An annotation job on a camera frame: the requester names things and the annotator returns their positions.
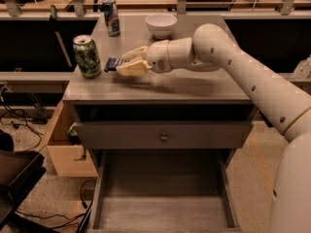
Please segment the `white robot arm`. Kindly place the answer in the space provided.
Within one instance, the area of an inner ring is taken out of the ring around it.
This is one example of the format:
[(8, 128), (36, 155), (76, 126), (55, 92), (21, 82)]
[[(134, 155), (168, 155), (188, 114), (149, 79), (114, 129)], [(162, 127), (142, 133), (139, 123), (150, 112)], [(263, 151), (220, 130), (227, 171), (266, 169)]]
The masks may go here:
[(268, 233), (311, 233), (311, 95), (260, 63), (218, 25), (125, 53), (123, 76), (223, 68), (289, 142), (278, 165)]

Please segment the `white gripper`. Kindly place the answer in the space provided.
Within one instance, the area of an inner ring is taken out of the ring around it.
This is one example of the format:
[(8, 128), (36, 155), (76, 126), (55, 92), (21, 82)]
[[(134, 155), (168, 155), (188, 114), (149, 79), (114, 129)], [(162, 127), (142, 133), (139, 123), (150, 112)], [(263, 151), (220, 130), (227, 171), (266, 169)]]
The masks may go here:
[(117, 72), (125, 77), (139, 77), (146, 75), (150, 70), (155, 73), (168, 73), (168, 40), (157, 41), (150, 46), (143, 46), (124, 53), (121, 58), (128, 60), (117, 67)]

